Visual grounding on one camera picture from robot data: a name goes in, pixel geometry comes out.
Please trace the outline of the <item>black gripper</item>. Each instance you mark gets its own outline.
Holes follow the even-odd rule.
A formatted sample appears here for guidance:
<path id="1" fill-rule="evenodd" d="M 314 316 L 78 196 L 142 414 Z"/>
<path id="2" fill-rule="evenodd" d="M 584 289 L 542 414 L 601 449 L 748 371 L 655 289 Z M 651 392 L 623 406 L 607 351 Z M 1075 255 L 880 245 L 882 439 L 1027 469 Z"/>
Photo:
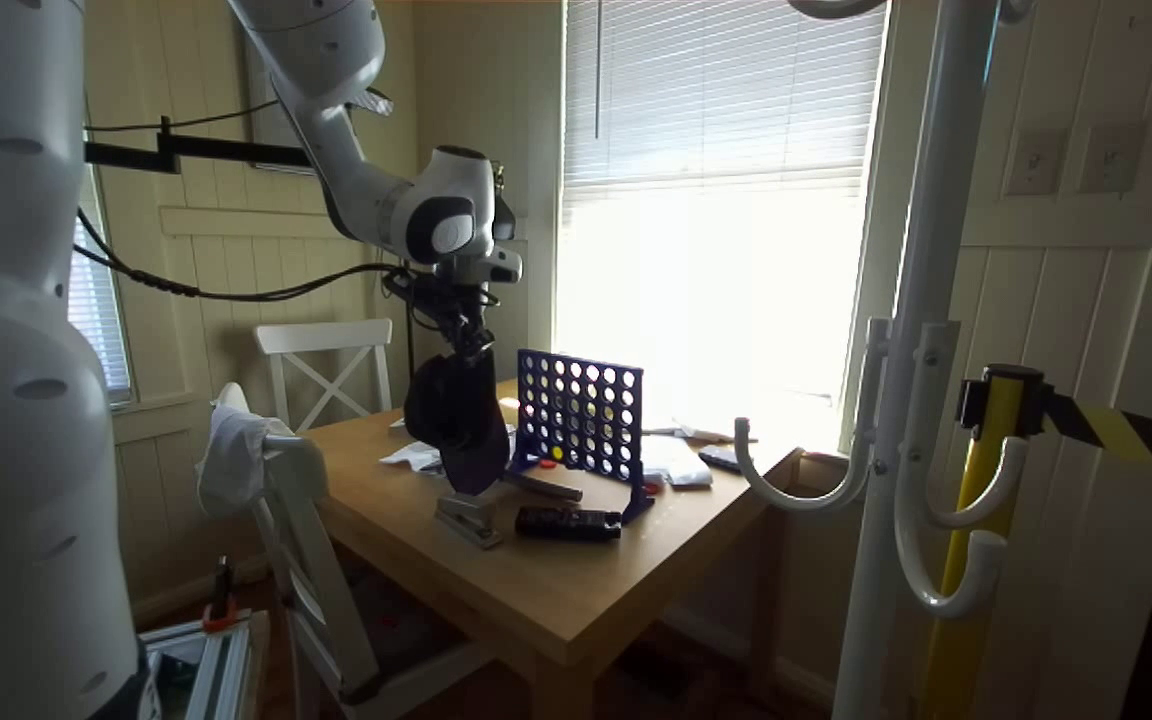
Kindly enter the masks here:
<path id="1" fill-rule="evenodd" d="M 437 328 L 456 356 L 492 350 L 483 325 L 487 292 L 479 283 L 451 283 L 437 272 L 395 270 L 387 292 L 398 296 L 427 328 Z"/>

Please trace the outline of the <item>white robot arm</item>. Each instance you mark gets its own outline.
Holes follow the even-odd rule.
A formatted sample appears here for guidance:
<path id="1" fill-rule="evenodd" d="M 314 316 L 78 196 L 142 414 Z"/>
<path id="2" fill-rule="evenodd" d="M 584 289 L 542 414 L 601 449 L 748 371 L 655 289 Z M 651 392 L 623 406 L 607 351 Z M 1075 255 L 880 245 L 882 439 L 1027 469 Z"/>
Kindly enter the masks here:
<path id="1" fill-rule="evenodd" d="M 377 167 L 347 102 L 383 65 L 372 0 L 227 0 L 329 196 L 330 224 L 446 282 L 497 252 L 492 166 L 437 147 Z M 69 320 L 82 184 L 82 0 L 0 0 L 0 720 L 136 708 L 142 662 L 117 533 L 102 371 Z"/>

